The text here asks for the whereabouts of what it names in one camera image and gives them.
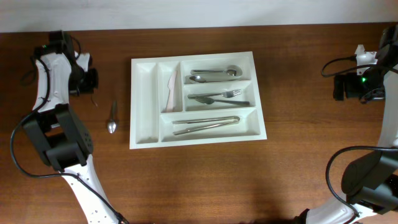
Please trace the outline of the small steel teaspoon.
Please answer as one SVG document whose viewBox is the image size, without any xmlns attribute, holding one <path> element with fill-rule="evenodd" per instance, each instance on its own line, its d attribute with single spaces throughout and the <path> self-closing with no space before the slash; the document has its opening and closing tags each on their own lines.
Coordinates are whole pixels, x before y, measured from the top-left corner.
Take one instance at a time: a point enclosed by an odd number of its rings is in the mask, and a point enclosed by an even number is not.
<svg viewBox="0 0 398 224">
<path fill-rule="evenodd" d="M 98 107 L 98 104 L 97 104 L 97 102 L 95 101 L 94 95 L 91 95 L 91 96 L 90 96 L 90 99 L 91 99 L 91 102 L 93 103 L 93 105 L 97 108 L 97 107 Z"/>
<path fill-rule="evenodd" d="M 116 121 L 116 111 L 117 111 L 117 101 L 114 100 L 111 107 L 110 119 L 107 122 L 107 129 L 110 134 L 114 134 L 118 127 L 118 122 Z"/>
</svg>

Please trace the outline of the pink plastic knife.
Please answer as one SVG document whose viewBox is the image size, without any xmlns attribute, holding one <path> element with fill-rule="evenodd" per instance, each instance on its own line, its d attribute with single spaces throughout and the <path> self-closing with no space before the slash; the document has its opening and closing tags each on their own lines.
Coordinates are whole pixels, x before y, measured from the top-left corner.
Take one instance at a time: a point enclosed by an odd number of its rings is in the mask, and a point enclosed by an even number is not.
<svg viewBox="0 0 398 224">
<path fill-rule="evenodd" d="M 172 112 L 174 108 L 174 93 L 175 93 L 175 82 L 176 82 L 176 77 L 177 77 L 177 71 L 175 70 L 173 74 L 170 76 L 169 82 L 168 82 L 168 89 L 169 89 L 169 97 L 167 100 L 167 105 L 165 108 L 165 111 L 167 113 Z"/>
</svg>

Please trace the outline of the steel fork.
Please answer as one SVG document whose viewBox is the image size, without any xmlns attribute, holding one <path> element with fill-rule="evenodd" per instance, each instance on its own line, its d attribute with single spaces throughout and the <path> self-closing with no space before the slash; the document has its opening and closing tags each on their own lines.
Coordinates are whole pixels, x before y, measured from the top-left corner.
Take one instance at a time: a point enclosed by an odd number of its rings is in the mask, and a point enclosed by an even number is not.
<svg viewBox="0 0 398 224">
<path fill-rule="evenodd" d="M 249 106 L 250 102 L 249 101 L 229 101 L 229 100 L 214 100 L 209 97 L 204 97 L 204 96 L 196 96 L 194 97 L 194 100 L 204 103 L 206 105 L 211 105 L 213 103 L 226 103 L 226 104 L 231 104 L 231 105 L 237 105 L 237 106 Z"/>
<path fill-rule="evenodd" d="M 232 98 L 232 97 L 238 96 L 242 93 L 243 93 L 243 91 L 241 89 L 236 89 L 236 90 L 224 91 L 221 93 L 190 94 L 190 95 L 187 95 L 187 97 L 189 99 L 193 99 L 193 98 L 200 97 L 200 96 L 202 96 L 202 97 L 222 96 L 224 98 Z"/>
</svg>

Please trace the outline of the large steel spoon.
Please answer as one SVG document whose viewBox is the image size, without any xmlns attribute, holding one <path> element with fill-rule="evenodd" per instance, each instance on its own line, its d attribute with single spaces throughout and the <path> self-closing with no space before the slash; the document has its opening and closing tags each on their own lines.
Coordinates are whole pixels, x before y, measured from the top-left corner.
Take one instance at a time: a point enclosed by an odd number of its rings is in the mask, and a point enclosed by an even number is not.
<svg viewBox="0 0 398 224">
<path fill-rule="evenodd" d="M 215 83 L 237 81 L 239 78 L 230 76 L 190 75 L 187 80 L 190 83 Z"/>
<path fill-rule="evenodd" d="M 225 73 L 232 77 L 240 77 L 243 74 L 242 69 L 237 65 L 229 65 L 224 69 L 216 70 L 191 70 L 191 75 L 202 74 L 202 73 Z"/>
</svg>

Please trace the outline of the steel table knife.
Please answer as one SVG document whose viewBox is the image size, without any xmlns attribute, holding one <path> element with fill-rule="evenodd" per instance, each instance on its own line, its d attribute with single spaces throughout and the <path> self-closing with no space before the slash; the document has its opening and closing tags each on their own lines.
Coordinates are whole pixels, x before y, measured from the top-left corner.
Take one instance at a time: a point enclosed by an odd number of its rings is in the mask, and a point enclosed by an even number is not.
<svg viewBox="0 0 398 224">
<path fill-rule="evenodd" d="M 240 117 L 239 116 L 225 116 L 225 117 L 219 117 L 219 118 L 203 118 L 203 119 L 178 120 L 178 121 L 173 121 L 172 124 L 207 123 L 207 122 L 226 121 L 226 120 L 240 121 Z"/>
<path fill-rule="evenodd" d="M 202 130 L 211 129 L 211 128 L 218 128 L 218 127 L 222 127 L 222 126 L 228 126 L 228 125 L 237 124 L 237 123 L 239 123 L 238 120 L 233 120 L 233 121 L 227 121 L 227 122 L 223 122 L 223 123 L 209 124 L 209 125 L 205 125 L 205 126 L 197 126 L 197 127 L 187 128 L 184 130 L 173 132 L 173 135 L 178 136 L 178 135 L 182 135 L 182 134 L 188 134 L 188 133 L 193 133 L 193 132 L 202 131 Z"/>
</svg>

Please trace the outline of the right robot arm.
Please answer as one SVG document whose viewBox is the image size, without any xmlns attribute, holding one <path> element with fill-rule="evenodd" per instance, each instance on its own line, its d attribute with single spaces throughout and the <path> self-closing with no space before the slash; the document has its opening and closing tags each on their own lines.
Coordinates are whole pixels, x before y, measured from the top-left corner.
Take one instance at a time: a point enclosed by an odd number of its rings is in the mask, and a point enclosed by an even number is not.
<svg viewBox="0 0 398 224">
<path fill-rule="evenodd" d="M 333 78 L 336 101 L 357 97 L 362 104 L 385 102 L 378 144 L 350 146 L 334 153 L 325 171 L 332 198 L 317 208 L 304 210 L 293 223 L 359 223 L 366 217 L 397 211 L 397 26 L 383 30 L 376 52 L 367 52 L 359 45 L 348 59 L 356 66 L 321 75 Z M 348 164 L 341 192 L 336 193 L 330 182 L 331 165 L 342 153 L 357 150 L 368 153 Z"/>
</svg>

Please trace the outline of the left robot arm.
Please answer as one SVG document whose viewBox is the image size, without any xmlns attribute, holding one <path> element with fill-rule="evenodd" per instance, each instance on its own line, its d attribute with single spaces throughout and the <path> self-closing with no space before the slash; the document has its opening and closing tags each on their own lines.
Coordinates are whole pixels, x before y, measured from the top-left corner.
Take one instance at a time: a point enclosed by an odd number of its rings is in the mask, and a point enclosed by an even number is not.
<svg viewBox="0 0 398 224">
<path fill-rule="evenodd" d="M 35 105 L 17 125 L 30 139 L 41 161 L 72 189 L 88 223 L 127 223 L 116 211 L 96 175 L 93 141 L 69 104 L 70 96 L 92 94 L 98 72 L 80 43 L 58 30 L 34 49 L 31 61 L 39 74 Z"/>
</svg>

